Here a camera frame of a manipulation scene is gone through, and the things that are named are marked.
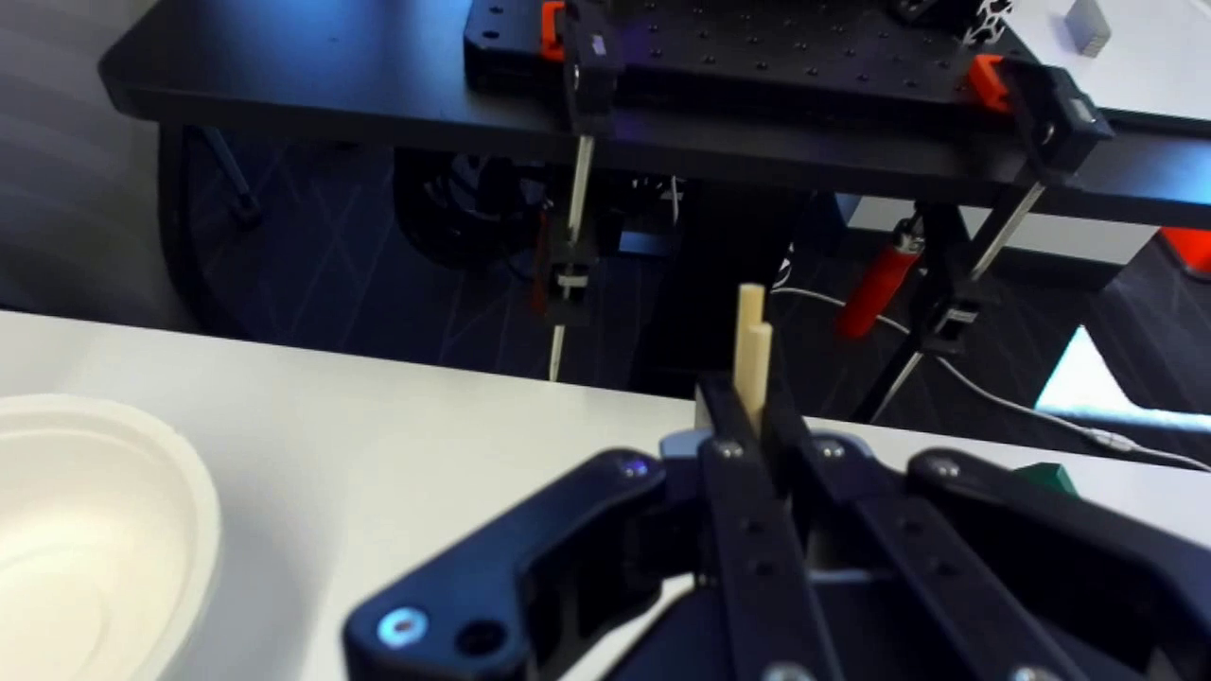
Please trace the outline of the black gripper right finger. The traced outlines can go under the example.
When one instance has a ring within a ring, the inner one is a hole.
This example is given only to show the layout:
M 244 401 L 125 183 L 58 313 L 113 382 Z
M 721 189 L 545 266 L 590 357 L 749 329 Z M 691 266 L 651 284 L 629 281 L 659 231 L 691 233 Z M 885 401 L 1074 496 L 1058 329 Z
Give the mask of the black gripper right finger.
M 892 473 L 763 409 L 777 484 L 903 586 L 958 681 L 1211 681 L 1211 554 L 952 446 Z

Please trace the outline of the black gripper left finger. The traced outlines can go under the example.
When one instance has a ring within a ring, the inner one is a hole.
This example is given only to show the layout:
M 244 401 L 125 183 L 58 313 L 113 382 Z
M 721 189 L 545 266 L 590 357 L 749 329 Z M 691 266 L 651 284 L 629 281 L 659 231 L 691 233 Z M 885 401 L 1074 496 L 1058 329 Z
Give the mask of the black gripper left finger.
M 364 597 L 347 681 L 551 681 L 696 565 L 696 468 L 603 452 Z

